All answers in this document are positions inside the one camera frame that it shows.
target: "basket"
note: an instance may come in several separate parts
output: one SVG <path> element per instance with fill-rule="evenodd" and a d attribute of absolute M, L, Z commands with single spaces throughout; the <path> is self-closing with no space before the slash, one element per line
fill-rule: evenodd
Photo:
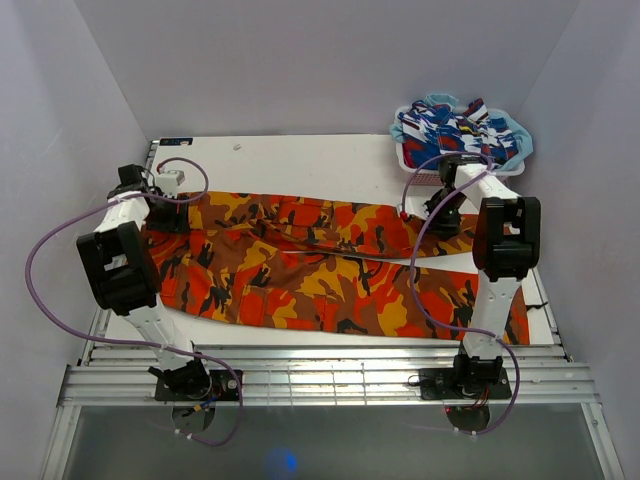
<path fill-rule="evenodd" d="M 408 112 L 410 109 L 411 107 L 408 107 L 408 106 L 400 107 L 399 109 L 397 109 L 394 117 L 394 123 L 396 125 L 401 125 L 400 120 L 398 120 L 398 114 Z M 503 114 L 503 115 L 505 114 L 504 111 L 499 110 L 497 108 L 490 108 L 489 111 Z M 405 172 L 407 172 L 407 178 L 409 178 L 409 176 L 413 172 L 415 172 L 416 169 L 408 167 L 404 163 L 404 153 L 402 151 L 402 144 L 398 142 L 396 142 L 396 155 L 398 156 L 398 163 L 400 164 L 400 168 Z M 496 177 L 502 179 L 505 177 L 515 177 L 516 175 L 520 175 L 522 172 L 524 172 L 524 162 L 520 163 L 514 170 L 508 170 L 504 172 L 498 171 L 498 172 L 495 172 L 495 175 Z M 442 182 L 440 181 L 440 174 L 438 173 L 437 170 L 421 170 L 420 173 L 418 173 L 415 177 L 413 177 L 413 179 L 411 180 L 411 185 L 440 186 L 442 185 Z"/>

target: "camouflage pants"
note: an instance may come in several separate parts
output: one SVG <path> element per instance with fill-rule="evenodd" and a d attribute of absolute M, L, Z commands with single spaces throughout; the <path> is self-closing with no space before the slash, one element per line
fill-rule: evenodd
<path fill-rule="evenodd" d="M 462 338 L 418 311 L 409 267 L 375 260 L 408 258 L 422 226 L 394 207 L 209 192 L 188 213 L 189 234 L 146 232 L 168 307 L 255 327 Z M 475 221 L 447 241 L 427 235 L 421 256 L 470 251 Z M 420 268 L 413 281 L 431 315 L 469 325 L 477 275 Z M 529 343 L 521 291 L 505 339 Z"/>

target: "pants leg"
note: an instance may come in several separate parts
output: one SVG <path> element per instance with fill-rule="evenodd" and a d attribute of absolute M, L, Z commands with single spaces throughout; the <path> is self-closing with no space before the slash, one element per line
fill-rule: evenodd
<path fill-rule="evenodd" d="M 421 257 L 471 251 L 476 215 L 458 235 L 425 235 Z M 209 192 L 189 207 L 194 230 L 244 230 L 283 251 L 323 250 L 376 258 L 408 258 L 423 222 L 403 221 L 395 207 L 285 195 Z"/>

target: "fabric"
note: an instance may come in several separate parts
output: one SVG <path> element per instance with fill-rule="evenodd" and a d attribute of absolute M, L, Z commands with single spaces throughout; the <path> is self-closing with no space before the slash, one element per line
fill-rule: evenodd
<path fill-rule="evenodd" d="M 417 168 L 436 155 L 456 151 L 494 157 L 499 170 L 512 170 L 533 152 L 529 133 L 501 110 L 488 109 L 482 99 L 463 112 L 454 111 L 458 99 L 433 94 L 397 112 L 389 131 L 403 143 L 405 163 Z M 425 167 L 436 170 L 437 163 Z"/>
<path fill-rule="evenodd" d="M 421 255 L 468 252 L 475 221 L 464 216 L 447 241 L 427 236 Z M 420 314 L 409 267 L 371 258 L 411 254 L 422 223 L 403 222 L 394 207 L 209 192 L 189 207 L 189 224 L 189 234 L 146 232 L 168 307 L 256 327 L 462 338 Z M 355 254 L 367 257 L 343 256 Z M 469 324 L 477 275 L 422 268 L 414 280 L 432 315 Z M 505 338 L 529 342 L 521 292 Z"/>

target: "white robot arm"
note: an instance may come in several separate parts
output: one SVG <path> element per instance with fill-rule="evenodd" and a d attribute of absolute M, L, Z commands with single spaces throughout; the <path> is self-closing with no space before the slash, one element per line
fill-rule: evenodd
<path fill-rule="evenodd" d="M 179 232 L 186 222 L 186 206 L 147 198 L 127 198 L 134 193 L 176 197 L 184 180 L 179 170 L 158 173 L 154 186 L 144 169 L 128 165 L 118 169 L 120 185 L 109 194 L 119 202 L 109 208 L 102 223 L 77 240 L 85 272 L 98 304 L 131 323 L 142 337 L 162 345 L 193 352 L 192 342 L 178 329 L 163 305 L 161 280 L 140 234 L 144 223 L 155 229 Z M 199 399 L 209 393 L 211 377 L 202 360 L 154 349 L 160 369 L 150 372 L 176 395 Z"/>
<path fill-rule="evenodd" d="M 451 192 L 486 169 L 475 159 L 442 160 L 439 165 L 442 190 L 425 203 L 426 209 L 407 213 L 426 218 Z M 446 399 L 460 388 L 477 392 L 497 387 L 492 398 L 509 398 L 508 379 L 502 368 L 502 346 L 496 339 L 504 335 L 511 304 L 522 280 L 538 263 L 540 202 L 535 197 L 519 196 L 492 174 L 485 175 L 440 208 L 431 219 L 431 232 L 443 238 L 457 234 L 458 209 L 465 199 L 479 211 L 472 249 L 479 280 L 470 326 L 491 336 L 467 332 L 453 369 L 421 370 L 422 380 L 429 384 L 423 389 L 423 397 Z"/>

